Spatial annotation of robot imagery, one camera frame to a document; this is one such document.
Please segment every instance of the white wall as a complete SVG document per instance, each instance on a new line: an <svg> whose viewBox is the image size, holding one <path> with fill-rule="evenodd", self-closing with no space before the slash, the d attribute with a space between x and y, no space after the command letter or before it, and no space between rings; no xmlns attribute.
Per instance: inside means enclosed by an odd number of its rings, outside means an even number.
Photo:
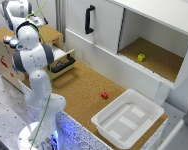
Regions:
<svg viewBox="0 0 188 150"><path fill-rule="evenodd" d="M43 5L43 2L45 0L38 0L40 7ZM36 0L29 0L29 2L33 6L33 11L36 11L38 9ZM49 22L49 26L56 29L56 9L55 9L55 0L47 0L45 7L43 8L42 12L44 13L45 17L47 18ZM0 13L0 28L6 26L6 23L4 21L4 18L2 17Z"/></svg>
<svg viewBox="0 0 188 150"><path fill-rule="evenodd" d="M188 77L177 89L171 91L167 102L183 112L188 110Z"/></svg>

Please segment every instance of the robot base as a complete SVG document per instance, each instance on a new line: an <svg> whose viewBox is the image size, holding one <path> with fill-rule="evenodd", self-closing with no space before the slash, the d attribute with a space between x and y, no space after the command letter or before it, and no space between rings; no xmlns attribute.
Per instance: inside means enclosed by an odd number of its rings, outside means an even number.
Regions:
<svg viewBox="0 0 188 150"><path fill-rule="evenodd" d="M31 142L29 142L28 137L31 135L31 131L33 131L39 122L34 122L26 126L18 136L18 148L19 150L30 150ZM63 144L63 139L59 140L59 145ZM41 145L32 147L31 150L49 150L49 148L43 149Z"/></svg>

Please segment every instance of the small red toy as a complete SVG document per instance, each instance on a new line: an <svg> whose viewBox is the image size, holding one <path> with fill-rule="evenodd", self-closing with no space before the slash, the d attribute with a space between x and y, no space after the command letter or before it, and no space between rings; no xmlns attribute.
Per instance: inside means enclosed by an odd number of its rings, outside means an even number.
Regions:
<svg viewBox="0 0 188 150"><path fill-rule="evenodd" d="M107 99L108 98L108 93L107 92L103 92L101 94L101 97L104 98L104 99Z"/></svg>

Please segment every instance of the red object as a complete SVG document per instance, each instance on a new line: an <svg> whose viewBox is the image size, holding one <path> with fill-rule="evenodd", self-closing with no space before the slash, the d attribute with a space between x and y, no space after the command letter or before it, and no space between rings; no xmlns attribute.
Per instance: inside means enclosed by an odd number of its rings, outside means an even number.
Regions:
<svg viewBox="0 0 188 150"><path fill-rule="evenodd" d="M8 68L8 65L5 62L4 56L2 56L2 58L0 59L0 62L6 67Z"/></svg>
<svg viewBox="0 0 188 150"><path fill-rule="evenodd" d="M107 92L103 92L101 94L101 97L104 98L104 99L107 99L108 98L108 93Z"/></svg>
<svg viewBox="0 0 188 150"><path fill-rule="evenodd" d="M14 75L12 73L10 73L12 77L14 77Z"/></svg>

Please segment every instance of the black handle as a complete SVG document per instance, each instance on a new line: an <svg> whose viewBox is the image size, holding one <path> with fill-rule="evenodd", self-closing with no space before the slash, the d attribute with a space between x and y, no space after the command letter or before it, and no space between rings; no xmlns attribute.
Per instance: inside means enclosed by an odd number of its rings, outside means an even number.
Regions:
<svg viewBox="0 0 188 150"><path fill-rule="evenodd" d="M68 66L72 65L75 63L75 59L73 57L70 56L70 54L67 55L67 58L68 58L68 62L67 63L64 63L63 65L60 65L58 67L51 67L51 72L52 73L58 73L60 71L62 71L63 69L67 68Z"/></svg>
<svg viewBox="0 0 188 150"><path fill-rule="evenodd" d="M86 34L90 34L94 31L92 28L90 28L90 12L92 10L95 10L95 7L92 5L90 5L90 8L86 10L86 24L85 24Z"/></svg>

